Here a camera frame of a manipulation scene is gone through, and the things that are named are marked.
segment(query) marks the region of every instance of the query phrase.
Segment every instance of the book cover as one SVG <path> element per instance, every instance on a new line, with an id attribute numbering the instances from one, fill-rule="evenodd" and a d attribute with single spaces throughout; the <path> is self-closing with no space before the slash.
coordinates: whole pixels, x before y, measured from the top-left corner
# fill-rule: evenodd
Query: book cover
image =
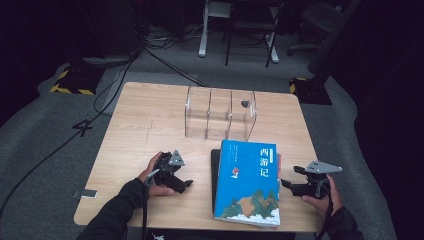
<path id="1" fill-rule="evenodd" d="M 223 140 L 215 219 L 279 226 L 278 169 L 275 144 Z"/>

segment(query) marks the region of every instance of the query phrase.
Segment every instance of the person's arm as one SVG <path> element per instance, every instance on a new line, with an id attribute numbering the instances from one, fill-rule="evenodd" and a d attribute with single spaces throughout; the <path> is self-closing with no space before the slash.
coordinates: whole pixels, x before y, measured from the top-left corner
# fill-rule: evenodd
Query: person's arm
<path id="1" fill-rule="evenodd" d="M 331 197 L 333 201 L 333 212 L 327 226 L 327 234 L 331 240 L 362 240 L 364 236 L 358 230 L 358 224 L 352 213 L 347 210 L 342 204 L 336 184 L 330 175 L 327 175 L 330 180 Z M 325 221 L 328 196 L 323 199 L 316 199 L 310 196 L 302 196 L 302 200 L 311 204 L 317 209 L 321 218 Z"/>
<path id="2" fill-rule="evenodd" d="M 327 234 L 331 240 L 362 240 L 364 236 L 358 230 L 358 224 L 352 213 L 341 207 L 330 218 Z"/>
<path id="3" fill-rule="evenodd" d="M 162 152 L 157 153 L 149 162 L 147 168 L 140 175 L 126 183 L 117 196 L 109 200 L 100 212 L 90 221 L 87 227 L 79 234 L 77 240 L 87 239 L 122 239 L 134 209 L 141 208 L 143 204 L 143 190 L 146 186 L 143 181 L 153 171 L 156 161 Z M 149 196 L 170 195 L 174 190 L 164 186 L 149 188 Z"/>

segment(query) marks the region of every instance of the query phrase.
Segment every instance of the acrylic divider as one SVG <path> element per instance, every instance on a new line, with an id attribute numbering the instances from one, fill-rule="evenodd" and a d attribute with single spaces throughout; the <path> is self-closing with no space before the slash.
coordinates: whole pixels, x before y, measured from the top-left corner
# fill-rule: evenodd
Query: acrylic divider
<path id="1" fill-rule="evenodd" d="M 185 106 L 185 136 L 248 141 L 256 122 L 254 91 L 190 86 Z"/>

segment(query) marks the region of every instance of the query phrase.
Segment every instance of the handheld controller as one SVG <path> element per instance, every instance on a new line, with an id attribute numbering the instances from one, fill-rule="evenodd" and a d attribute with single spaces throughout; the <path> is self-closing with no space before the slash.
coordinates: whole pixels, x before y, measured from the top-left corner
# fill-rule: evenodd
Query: handheld controller
<path id="1" fill-rule="evenodd" d="M 308 195 L 321 199 L 330 191 L 330 181 L 327 173 L 340 172 L 341 167 L 336 167 L 324 162 L 312 161 L 306 168 L 294 166 L 294 171 L 306 175 L 306 184 L 292 184 L 289 181 L 281 180 L 281 185 L 292 191 L 293 196 Z"/>
<path id="2" fill-rule="evenodd" d="M 147 177 L 147 184 L 151 185 L 150 182 L 153 178 L 157 185 L 163 184 L 176 192 L 183 193 L 186 188 L 190 187 L 193 180 L 182 181 L 174 173 L 184 165 L 184 160 L 177 150 L 173 154 L 170 152 L 162 153 L 153 171 Z"/>

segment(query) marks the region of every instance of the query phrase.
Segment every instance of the black sleeve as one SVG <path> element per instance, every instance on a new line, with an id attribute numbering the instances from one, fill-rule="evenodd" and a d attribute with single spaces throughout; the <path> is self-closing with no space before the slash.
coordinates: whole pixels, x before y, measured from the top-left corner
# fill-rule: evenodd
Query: black sleeve
<path id="1" fill-rule="evenodd" d="M 134 209 L 142 207 L 143 189 L 143 182 L 138 178 L 126 183 L 119 194 L 103 206 L 77 240 L 122 239 Z"/>
<path id="2" fill-rule="evenodd" d="M 330 218 L 327 234 L 331 240 L 362 240 L 364 236 L 358 230 L 358 224 L 352 213 L 345 207 L 337 210 Z"/>

